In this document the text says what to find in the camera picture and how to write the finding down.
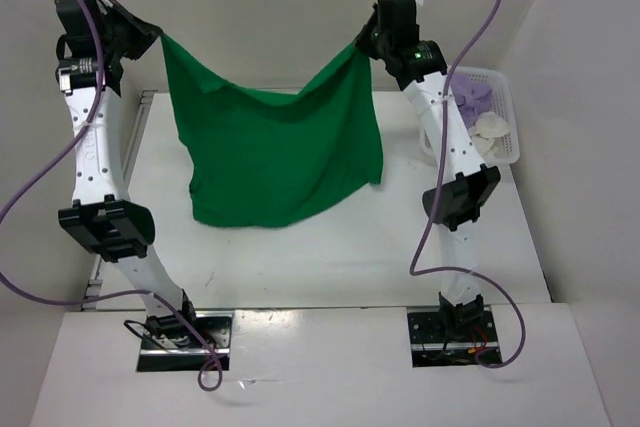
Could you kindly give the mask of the purple t shirt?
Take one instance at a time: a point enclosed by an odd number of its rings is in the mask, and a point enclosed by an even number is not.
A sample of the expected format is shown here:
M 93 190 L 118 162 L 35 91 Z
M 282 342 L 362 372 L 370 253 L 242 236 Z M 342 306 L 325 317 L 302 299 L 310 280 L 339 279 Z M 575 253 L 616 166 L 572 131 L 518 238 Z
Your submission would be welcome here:
M 455 73 L 450 83 L 456 105 L 467 129 L 475 125 L 479 117 L 492 110 L 492 88 L 486 82 L 471 80 Z

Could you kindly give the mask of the green t shirt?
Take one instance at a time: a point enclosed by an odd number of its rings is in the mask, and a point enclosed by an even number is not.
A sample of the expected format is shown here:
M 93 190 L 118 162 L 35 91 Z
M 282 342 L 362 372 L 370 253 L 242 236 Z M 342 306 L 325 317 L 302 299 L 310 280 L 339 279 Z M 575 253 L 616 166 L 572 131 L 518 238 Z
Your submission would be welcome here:
M 369 58 L 347 45 L 299 92 L 250 89 L 161 38 L 193 218 L 282 228 L 380 184 L 383 146 Z

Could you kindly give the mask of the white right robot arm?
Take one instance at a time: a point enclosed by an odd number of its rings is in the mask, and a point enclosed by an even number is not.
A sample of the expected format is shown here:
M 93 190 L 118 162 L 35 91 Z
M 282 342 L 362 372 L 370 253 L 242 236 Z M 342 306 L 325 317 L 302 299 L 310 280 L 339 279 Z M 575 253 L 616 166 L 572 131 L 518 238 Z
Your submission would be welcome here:
M 416 0 L 377 0 L 356 46 L 383 62 L 415 108 L 436 157 L 436 185 L 422 195 L 428 217 L 424 232 L 439 231 L 445 256 L 468 252 L 463 226 L 478 220 L 501 174 L 487 165 L 470 138 L 450 87 L 452 67 L 435 42 L 420 37 Z

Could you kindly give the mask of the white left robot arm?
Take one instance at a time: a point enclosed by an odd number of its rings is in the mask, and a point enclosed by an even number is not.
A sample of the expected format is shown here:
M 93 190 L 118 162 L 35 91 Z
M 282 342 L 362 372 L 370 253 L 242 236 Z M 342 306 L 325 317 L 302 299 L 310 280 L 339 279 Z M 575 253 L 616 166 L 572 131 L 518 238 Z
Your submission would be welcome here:
M 137 290 L 152 345 L 189 346 L 200 323 L 153 248 L 151 212 L 129 198 L 120 154 L 121 61 L 139 59 L 162 30 L 116 0 L 55 0 L 55 7 L 65 30 L 56 47 L 56 78 L 81 138 L 74 148 L 72 204 L 59 210 L 59 224 Z

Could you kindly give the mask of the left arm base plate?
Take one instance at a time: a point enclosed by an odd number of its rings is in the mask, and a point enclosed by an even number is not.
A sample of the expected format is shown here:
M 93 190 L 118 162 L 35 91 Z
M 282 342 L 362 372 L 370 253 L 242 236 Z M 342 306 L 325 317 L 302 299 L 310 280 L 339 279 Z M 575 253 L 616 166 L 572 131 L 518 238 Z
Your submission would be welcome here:
M 229 370 L 233 320 L 231 311 L 197 311 L 193 323 L 215 351 L 223 371 Z M 182 325 L 182 331 L 169 336 L 153 333 L 149 321 L 125 320 L 124 325 L 140 341 L 137 372 L 198 371 L 209 360 L 209 350 Z

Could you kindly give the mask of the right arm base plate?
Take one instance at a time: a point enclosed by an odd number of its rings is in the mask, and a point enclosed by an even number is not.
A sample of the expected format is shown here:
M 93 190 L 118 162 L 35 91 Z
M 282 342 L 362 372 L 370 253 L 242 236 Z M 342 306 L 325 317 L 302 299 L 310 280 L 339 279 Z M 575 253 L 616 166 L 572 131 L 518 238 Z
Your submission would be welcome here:
M 489 365 L 502 362 L 490 308 L 458 333 L 446 332 L 436 307 L 408 309 L 406 316 L 414 368 L 477 365 L 477 354 Z

